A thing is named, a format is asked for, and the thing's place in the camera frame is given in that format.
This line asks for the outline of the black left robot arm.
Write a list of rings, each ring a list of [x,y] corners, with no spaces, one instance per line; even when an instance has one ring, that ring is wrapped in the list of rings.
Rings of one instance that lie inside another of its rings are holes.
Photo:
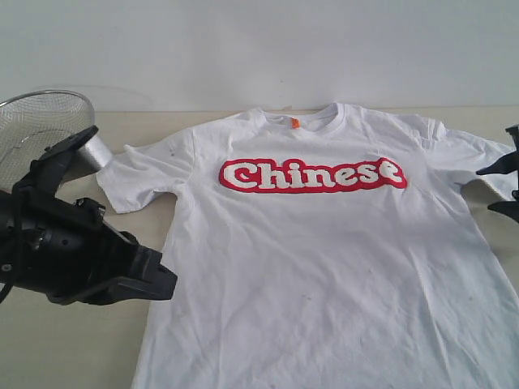
[[[90,198],[67,203],[32,190],[1,194],[1,282],[54,304],[168,301],[177,276],[159,251],[104,219]]]

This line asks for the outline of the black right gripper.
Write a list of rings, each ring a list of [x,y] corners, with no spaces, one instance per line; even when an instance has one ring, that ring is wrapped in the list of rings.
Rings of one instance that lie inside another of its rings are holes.
[[[515,180],[518,181],[518,125],[510,126],[505,129],[506,133],[512,138],[515,150],[510,152],[492,165],[482,168],[476,172],[479,176],[499,174],[508,175],[515,174]],[[492,212],[507,216],[508,218],[518,222],[518,186],[510,191],[511,200],[499,201],[487,207]]]

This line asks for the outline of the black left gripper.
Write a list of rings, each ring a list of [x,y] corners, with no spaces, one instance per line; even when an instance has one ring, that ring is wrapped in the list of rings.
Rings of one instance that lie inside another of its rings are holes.
[[[161,252],[118,231],[104,214],[105,207],[90,198],[25,199],[16,286],[62,306],[171,299],[178,278],[161,264]]]

